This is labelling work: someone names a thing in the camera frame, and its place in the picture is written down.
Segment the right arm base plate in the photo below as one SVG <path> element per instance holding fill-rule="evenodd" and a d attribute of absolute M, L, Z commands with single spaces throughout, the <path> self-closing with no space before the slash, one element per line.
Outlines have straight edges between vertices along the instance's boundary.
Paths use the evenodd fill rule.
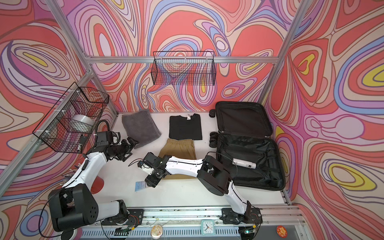
<path fill-rule="evenodd" d="M 263 217 L 259 208 L 251 207 L 251 209 L 244 215 L 235 213 L 231 208 L 223 208 L 220 220 L 224 224 L 253 224 L 260 225 L 263 223 Z"/>

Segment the blue white tube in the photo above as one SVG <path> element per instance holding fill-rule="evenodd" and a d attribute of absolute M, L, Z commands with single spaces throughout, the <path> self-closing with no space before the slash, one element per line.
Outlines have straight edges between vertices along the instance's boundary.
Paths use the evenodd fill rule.
<path fill-rule="evenodd" d="M 148 185 L 147 185 L 147 183 L 145 181 L 136 182 L 135 183 L 135 192 L 143 190 L 143 189 L 145 189 L 147 187 L 148 187 Z"/>

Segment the black t-shirt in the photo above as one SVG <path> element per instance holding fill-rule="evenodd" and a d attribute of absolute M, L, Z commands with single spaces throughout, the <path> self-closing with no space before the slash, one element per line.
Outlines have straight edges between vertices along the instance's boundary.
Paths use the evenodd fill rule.
<path fill-rule="evenodd" d="M 174 140 L 202 140 L 201 116 L 170 116 L 169 138 Z"/>

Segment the grey towel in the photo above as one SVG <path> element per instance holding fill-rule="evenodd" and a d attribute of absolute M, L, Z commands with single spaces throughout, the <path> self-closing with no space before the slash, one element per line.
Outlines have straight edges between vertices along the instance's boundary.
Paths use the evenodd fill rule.
<path fill-rule="evenodd" d="M 122 124 L 128 137 L 138 142 L 135 149 L 157 140 L 161 132 L 156 126 L 149 110 L 141 110 L 137 113 L 122 116 Z"/>

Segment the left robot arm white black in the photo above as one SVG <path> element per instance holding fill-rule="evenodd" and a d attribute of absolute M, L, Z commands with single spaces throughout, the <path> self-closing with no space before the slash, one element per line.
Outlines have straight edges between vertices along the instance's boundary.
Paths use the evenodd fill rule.
<path fill-rule="evenodd" d="M 93 183 L 106 163 L 112 160 L 125 162 L 137 144 L 132 138 L 122 139 L 120 133 L 106 126 L 106 131 L 95 132 L 95 143 L 72 178 L 49 194 L 47 204 L 55 232 L 71 233 L 102 220 L 124 225 L 130 217 L 124 201 L 98 203 L 91 193 Z"/>

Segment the black suitcase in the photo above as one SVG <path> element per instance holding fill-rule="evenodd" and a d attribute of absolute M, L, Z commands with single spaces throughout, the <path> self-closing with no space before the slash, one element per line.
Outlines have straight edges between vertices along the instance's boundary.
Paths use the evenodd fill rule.
<path fill-rule="evenodd" d="M 220 101 L 214 108 L 218 131 L 210 146 L 229 171 L 236 186 L 269 191 L 285 187 L 285 175 L 273 128 L 259 103 Z M 257 164 L 256 169 L 233 165 L 233 159 Z"/>

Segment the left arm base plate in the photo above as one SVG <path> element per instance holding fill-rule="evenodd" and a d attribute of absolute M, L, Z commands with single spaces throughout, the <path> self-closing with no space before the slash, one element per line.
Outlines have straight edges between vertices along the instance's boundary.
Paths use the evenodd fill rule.
<path fill-rule="evenodd" d="M 143 222 L 144 209 L 128 209 L 126 214 L 102 220 L 103 226 L 137 227 Z"/>

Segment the white bottle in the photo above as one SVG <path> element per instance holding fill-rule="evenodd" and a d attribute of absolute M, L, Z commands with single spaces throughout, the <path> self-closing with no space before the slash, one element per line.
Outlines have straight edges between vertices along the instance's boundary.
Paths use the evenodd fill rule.
<path fill-rule="evenodd" d="M 243 167 L 243 168 L 248 168 L 248 169 L 256 169 L 257 164 L 245 160 L 240 160 L 240 159 L 233 159 L 233 165 Z"/>

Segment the khaki shorts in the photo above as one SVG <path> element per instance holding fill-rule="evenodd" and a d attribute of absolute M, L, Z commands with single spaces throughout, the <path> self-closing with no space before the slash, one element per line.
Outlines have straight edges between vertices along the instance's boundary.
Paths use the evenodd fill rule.
<path fill-rule="evenodd" d="M 193 140 L 168 139 L 160 150 L 159 157 L 174 156 L 180 159 L 196 160 L 195 145 Z"/>

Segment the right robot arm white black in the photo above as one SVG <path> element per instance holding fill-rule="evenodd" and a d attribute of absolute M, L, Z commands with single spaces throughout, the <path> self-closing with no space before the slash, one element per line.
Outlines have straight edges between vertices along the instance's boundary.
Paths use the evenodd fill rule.
<path fill-rule="evenodd" d="M 147 153 L 138 163 L 138 168 L 148 174 L 145 179 L 149 187 L 155 188 L 166 176 L 184 175 L 198 179 L 212 194 L 224 197 L 231 206 L 223 208 L 220 219 L 224 224 L 254 224 L 263 223 L 259 208 L 252 206 L 236 189 L 230 171 L 210 155 L 203 159 L 188 160 L 175 156 L 155 156 Z"/>

